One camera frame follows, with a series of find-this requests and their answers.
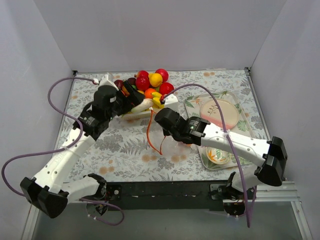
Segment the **yellow toy peach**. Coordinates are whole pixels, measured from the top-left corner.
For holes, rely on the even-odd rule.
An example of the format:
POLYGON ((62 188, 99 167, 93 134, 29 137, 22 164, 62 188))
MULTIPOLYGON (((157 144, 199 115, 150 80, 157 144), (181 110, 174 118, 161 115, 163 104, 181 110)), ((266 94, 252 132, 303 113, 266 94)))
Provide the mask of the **yellow toy peach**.
POLYGON ((159 73, 150 73, 148 78, 150 85, 154 88, 159 87, 163 83, 163 77, 159 73))

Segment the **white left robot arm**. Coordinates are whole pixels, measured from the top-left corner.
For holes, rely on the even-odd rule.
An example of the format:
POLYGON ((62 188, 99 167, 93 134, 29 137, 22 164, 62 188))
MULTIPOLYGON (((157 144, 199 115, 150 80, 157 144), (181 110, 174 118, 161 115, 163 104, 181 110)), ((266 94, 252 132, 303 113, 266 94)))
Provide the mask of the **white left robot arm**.
POLYGON ((20 187, 28 202, 50 218, 59 216, 73 201, 84 197, 98 201, 106 197, 107 182, 95 173, 74 182, 64 181, 81 156, 109 127, 110 121, 143 102, 144 95, 127 81, 124 87, 129 95, 125 95, 114 84, 98 87, 93 100, 85 105, 74 122, 62 151, 56 153, 33 178, 25 177, 21 181, 20 187))

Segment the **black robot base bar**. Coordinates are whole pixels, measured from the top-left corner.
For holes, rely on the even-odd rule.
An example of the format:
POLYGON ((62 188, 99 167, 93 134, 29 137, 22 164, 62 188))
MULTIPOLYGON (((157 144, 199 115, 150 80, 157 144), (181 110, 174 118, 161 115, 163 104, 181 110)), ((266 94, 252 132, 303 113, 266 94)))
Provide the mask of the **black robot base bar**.
POLYGON ((245 213, 243 194, 230 194, 226 185, 226 180, 108 182, 100 200, 123 210, 205 209, 239 217, 245 213))

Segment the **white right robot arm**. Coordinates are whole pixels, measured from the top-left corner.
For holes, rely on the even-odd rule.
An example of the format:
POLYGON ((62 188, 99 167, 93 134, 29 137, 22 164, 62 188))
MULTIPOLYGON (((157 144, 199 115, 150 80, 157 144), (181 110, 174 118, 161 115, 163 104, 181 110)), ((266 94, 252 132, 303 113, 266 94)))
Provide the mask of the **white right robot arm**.
POLYGON ((172 136, 177 142, 223 150, 252 163, 250 168, 232 172, 227 184, 215 191, 224 199, 242 198, 248 189, 260 184, 279 187, 283 183, 288 154, 279 137, 265 140, 226 133, 203 118, 184 119, 170 108, 160 110, 154 120, 162 127, 164 135, 172 136))

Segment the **clear zip top bag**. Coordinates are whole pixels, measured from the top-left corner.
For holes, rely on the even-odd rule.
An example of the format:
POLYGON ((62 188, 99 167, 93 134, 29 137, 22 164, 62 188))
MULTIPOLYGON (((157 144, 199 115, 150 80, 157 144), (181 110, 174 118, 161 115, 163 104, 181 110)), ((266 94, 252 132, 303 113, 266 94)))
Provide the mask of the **clear zip top bag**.
POLYGON ((149 146, 161 157, 186 160, 187 157, 198 154, 198 147, 194 144, 185 144, 174 140, 172 136, 165 136, 163 129, 155 121, 156 112, 151 109, 149 122, 146 128, 146 139, 149 146))

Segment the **red toy pomegranate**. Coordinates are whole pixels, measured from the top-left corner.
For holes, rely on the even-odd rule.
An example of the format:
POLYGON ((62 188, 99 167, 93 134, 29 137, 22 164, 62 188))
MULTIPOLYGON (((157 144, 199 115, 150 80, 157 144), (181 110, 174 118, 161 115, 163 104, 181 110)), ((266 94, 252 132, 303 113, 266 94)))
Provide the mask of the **red toy pomegranate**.
POLYGON ((146 76, 139 76, 136 78, 135 85, 138 90, 145 91, 150 88, 149 78, 146 76))

